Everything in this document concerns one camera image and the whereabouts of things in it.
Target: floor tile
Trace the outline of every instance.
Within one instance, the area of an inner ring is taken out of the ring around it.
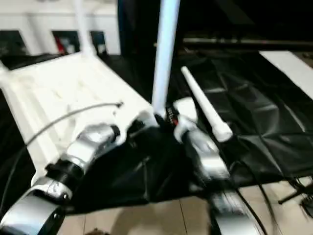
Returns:
[[[302,211],[296,201],[281,205],[277,222],[283,235],[313,235],[313,219]]]
[[[178,200],[90,213],[85,233],[95,228],[110,235],[186,235]]]
[[[264,202],[253,202],[248,201],[252,209],[255,211],[257,216],[260,218],[262,224],[264,225],[267,233],[269,235],[282,235],[280,227],[277,223],[277,220],[281,218],[284,211],[282,210],[282,206],[279,204],[272,204],[272,208],[275,214],[275,220],[272,220],[267,205]]]
[[[264,202],[249,202],[253,210],[260,217],[269,235],[282,235],[281,231],[274,221],[272,223],[267,206]],[[208,225],[210,223],[207,210],[207,204],[196,197],[181,199],[183,216],[188,235],[208,235]],[[277,216],[280,214],[280,205],[273,205]]]
[[[83,235],[85,215],[67,216],[58,232],[58,235]]]
[[[308,177],[302,178],[301,182],[304,185],[306,185],[310,182],[310,179]],[[271,203],[278,203],[278,200],[295,192],[295,189],[292,186],[290,186],[290,184],[287,181],[266,184],[266,185],[263,185],[263,188],[266,194],[268,195],[268,198]],[[241,188],[240,192],[249,201],[264,202],[263,195],[258,186]]]
[[[197,197],[180,200],[188,235],[207,235],[209,218],[207,203]]]

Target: white pole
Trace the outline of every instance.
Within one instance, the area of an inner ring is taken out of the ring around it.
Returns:
[[[176,35],[180,0],[162,0],[158,23],[156,66],[152,94],[155,112],[163,115]]]
[[[192,93],[194,94],[195,98],[197,99],[201,109],[203,110],[207,120],[209,121],[210,125],[212,126],[212,131],[215,138],[219,142],[224,142],[230,139],[233,135],[231,129],[227,125],[226,122],[222,120],[219,114],[214,109],[211,102],[205,96],[204,92],[200,88],[200,86],[195,81],[193,75],[190,73],[187,67],[182,67],[181,72],[184,75]]]
[[[73,0],[76,21],[78,24],[78,38],[81,51],[85,55],[94,55],[95,49],[92,45],[91,37],[86,25],[85,13],[83,9],[83,0]]]

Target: black cloth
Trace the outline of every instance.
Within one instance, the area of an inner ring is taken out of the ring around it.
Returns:
[[[102,59],[151,100],[153,56]],[[255,184],[240,162],[262,183],[312,175],[313,102],[275,66],[258,53],[177,56],[173,60],[169,103],[189,95],[181,66],[190,69],[234,132],[234,137],[219,144],[219,148],[238,186]],[[2,113],[3,120],[15,125],[8,109]],[[7,125],[1,125],[3,133]],[[20,146],[22,142],[14,144],[15,148]],[[23,168],[31,170],[33,165],[27,163]],[[3,164],[0,172],[8,169]],[[199,195],[202,188],[194,184],[191,172],[182,146],[173,135],[162,129],[149,129],[96,162],[74,195],[69,213]],[[29,184],[31,174],[27,176],[28,179],[25,175],[19,178],[24,185]]]
[[[19,129],[11,114],[10,108],[0,89],[0,200],[15,159],[15,154],[24,147]],[[4,210],[6,211],[29,187],[35,174],[35,167],[27,150],[25,150],[17,170],[12,178]]]

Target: white tube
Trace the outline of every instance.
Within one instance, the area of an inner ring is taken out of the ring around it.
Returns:
[[[179,100],[176,100],[173,103],[173,106],[178,110],[180,115],[188,117],[191,121],[198,122],[198,114],[196,106],[191,97],[185,97]]]
[[[156,66],[152,94],[155,112],[165,107],[172,66],[180,0],[162,0],[157,35]]]
[[[219,142],[224,142],[230,139],[233,135],[231,129],[218,115],[213,105],[210,103],[208,98],[205,96],[204,92],[200,86],[195,81],[193,75],[190,73],[187,67],[182,67],[181,72],[184,75],[192,93],[197,99],[201,109],[203,110],[207,120],[212,126],[213,134]]]
[[[91,37],[86,25],[83,0],[73,0],[75,16],[78,26],[78,38],[81,51],[85,55],[94,55],[95,49],[91,43]]]

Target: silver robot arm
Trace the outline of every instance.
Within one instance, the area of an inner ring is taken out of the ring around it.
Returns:
[[[197,184],[208,193],[205,198],[211,219],[209,234],[260,235],[254,219],[230,186],[230,174],[213,140],[184,116],[178,116],[174,135],[184,145]],[[212,185],[215,193],[207,190]]]
[[[62,206],[73,196],[92,163],[114,146],[120,135],[115,125],[87,126],[47,174],[8,210],[0,223],[4,235],[55,235],[65,213]]]

